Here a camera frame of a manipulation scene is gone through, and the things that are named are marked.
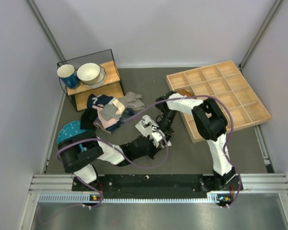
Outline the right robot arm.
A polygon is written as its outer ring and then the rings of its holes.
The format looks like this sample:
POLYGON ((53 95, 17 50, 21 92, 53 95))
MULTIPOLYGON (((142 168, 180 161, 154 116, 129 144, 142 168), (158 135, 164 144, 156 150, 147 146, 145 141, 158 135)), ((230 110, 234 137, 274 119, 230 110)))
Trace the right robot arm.
POLYGON ((162 112, 161 120, 157 121, 157 124, 164 132, 172 132, 171 125, 176 112, 186 112, 193 117, 196 129, 207 141, 212 155, 214 184, 221 190, 227 189, 236 172, 229 162, 226 136, 228 121, 215 99, 189 99, 170 91, 157 98, 156 102, 156 108, 162 112))

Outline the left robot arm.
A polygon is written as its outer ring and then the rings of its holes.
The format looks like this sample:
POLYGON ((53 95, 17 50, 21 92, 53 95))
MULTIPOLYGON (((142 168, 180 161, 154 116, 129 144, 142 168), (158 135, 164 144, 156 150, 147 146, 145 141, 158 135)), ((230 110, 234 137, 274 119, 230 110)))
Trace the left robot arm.
POLYGON ((56 157, 62 162, 66 173, 73 173, 82 179, 83 185, 94 190, 99 186, 99 178, 91 164, 95 160, 107 161, 115 166, 126 166, 135 159, 154 156, 163 148, 170 146, 170 141, 159 134, 157 143, 152 135, 139 136, 132 142, 112 145, 102 141, 93 132, 78 135, 63 134, 57 139, 56 157))

